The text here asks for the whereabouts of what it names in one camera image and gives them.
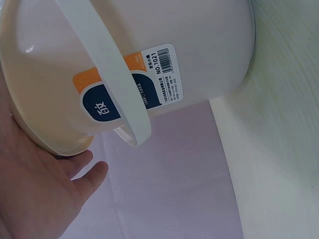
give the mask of dark blue label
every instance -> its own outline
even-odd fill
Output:
[[[96,121],[109,122],[121,117],[103,84],[95,86],[85,93],[83,106]]]
[[[142,74],[133,74],[147,110],[161,106],[153,81]],[[89,89],[83,96],[83,106],[90,116],[99,122],[121,118],[108,91],[103,84]]]
[[[147,110],[161,106],[153,81],[142,74],[133,74]]]

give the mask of finger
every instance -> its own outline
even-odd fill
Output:
[[[71,157],[70,159],[60,159],[58,162],[64,173],[70,178],[74,178],[93,159],[93,153],[89,150]]]
[[[83,203],[85,203],[99,188],[104,181],[108,170],[109,166],[106,162],[98,162],[82,178],[73,181],[83,199]]]

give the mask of orange label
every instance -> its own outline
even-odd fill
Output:
[[[102,81],[102,79],[96,67],[79,73],[73,77],[73,84],[79,93],[82,93],[82,91],[88,86],[100,81]]]
[[[134,53],[124,57],[124,60],[130,71],[147,71],[141,52]]]
[[[145,71],[145,62],[143,60],[143,56],[141,52],[137,52],[131,55],[124,57],[124,60],[129,67],[130,71]],[[75,85],[77,91],[82,93],[82,91],[88,86],[102,81],[98,69],[96,67],[87,70],[85,72],[81,72],[74,76],[73,84]]]

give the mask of white table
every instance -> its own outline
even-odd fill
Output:
[[[319,1],[254,0],[244,83],[211,101],[245,239],[319,238]]]

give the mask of barcode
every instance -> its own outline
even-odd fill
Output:
[[[159,55],[159,63],[160,63],[163,74],[172,72],[174,68],[171,61],[169,49],[166,48],[166,49],[158,51],[158,55]]]
[[[163,96],[164,96],[164,100],[165,100],[165,102],[168,102],[168,98],[167,98],[167,94],[166,94],[166,90],[165,90],[165,86],[164,86],[164,82],[163,82],[162,78],[159,79],[159,84],[160,84],[161,91],[162,91]]]

